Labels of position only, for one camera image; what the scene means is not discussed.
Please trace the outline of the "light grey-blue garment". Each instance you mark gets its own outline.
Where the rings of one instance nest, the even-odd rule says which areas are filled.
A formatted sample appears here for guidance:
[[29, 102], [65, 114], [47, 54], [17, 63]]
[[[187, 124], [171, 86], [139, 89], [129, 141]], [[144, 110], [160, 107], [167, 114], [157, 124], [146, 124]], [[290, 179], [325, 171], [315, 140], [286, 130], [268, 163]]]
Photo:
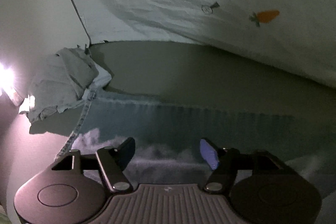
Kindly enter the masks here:
[[42, 121], [81, 105], [90, 91], [107, 86], [111, 79], [88, 50], [63, 48], [38, 67], [19, 113], [30, 123]]

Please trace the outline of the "white rounded board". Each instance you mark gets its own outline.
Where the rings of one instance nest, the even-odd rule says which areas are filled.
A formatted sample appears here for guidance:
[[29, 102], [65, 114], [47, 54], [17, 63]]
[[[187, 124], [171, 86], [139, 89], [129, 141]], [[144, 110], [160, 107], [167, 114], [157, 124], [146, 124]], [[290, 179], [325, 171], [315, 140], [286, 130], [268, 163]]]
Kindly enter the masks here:
[[1, 0], [1, 64], [13, 70], [21, 96], [46, 56], [88, 45], [71, 0]]

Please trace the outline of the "blue denim jeans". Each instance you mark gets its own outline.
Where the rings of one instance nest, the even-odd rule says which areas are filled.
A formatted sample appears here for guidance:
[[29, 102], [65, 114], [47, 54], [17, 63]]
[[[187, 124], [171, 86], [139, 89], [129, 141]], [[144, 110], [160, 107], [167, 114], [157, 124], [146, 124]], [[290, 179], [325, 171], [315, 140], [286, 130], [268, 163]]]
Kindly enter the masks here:
[[92, 154], [135, 139], [135, 155], [125, 170], [133, 185], [203, 184], [210, 168], [199, 142], [243, 153], [264, 149], [314, 184], [323, 197], [335, 192], [335, 126], [292, 116], [235, 113], [161, 102], [153, 97], [95, 90], [60, 155], [71, 149]]

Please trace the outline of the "white carrot print sheet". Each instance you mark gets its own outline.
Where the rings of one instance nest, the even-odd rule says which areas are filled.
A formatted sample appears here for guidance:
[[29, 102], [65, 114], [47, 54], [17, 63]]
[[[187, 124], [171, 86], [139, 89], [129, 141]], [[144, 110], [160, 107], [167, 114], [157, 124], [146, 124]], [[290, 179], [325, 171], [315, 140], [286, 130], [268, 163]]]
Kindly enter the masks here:
[[335, 87], [335, 0], [73, 2], [94, 44], [206, 44]]

